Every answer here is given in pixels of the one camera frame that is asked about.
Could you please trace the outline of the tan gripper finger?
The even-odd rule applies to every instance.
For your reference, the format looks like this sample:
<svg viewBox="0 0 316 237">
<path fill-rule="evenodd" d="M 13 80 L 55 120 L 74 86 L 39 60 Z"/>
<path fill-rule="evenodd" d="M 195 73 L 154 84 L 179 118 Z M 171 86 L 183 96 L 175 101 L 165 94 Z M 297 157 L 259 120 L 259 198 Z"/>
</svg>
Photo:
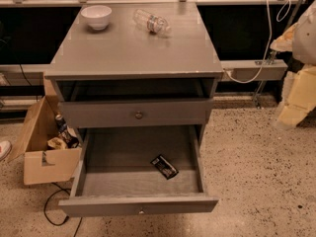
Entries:
<svg viewBox="0 0 316 237">
<path fill-rule="evenodd" d="M 290 26 L 281 36 L 274 39 L 270 45 L 272 50 L 278 52 L 292 51 L 292 44 L 297 24 Z"/>
<path fill-rule="evenodd" d="M 316 66 L 305 64 L 297 73 L 288 71 L 276 109 L 276 127 L 295 128 L 315 108 Z"/>
</svg>

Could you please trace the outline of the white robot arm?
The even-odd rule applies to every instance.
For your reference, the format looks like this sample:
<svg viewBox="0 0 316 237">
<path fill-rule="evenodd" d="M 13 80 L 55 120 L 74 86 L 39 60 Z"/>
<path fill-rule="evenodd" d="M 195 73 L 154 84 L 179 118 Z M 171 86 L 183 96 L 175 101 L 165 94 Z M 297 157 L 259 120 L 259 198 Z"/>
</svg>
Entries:
<svg viewBox="0 0 316 237">
<path fill-rule="evenodd" d="M 288 71 L 283 81 L 282 100 L 276 109 L 275 126 L 295 128 L 316 108 L 316 1 L 271 44 L 279 52 L 291 51 L 303 67 Z"/>
</svg>

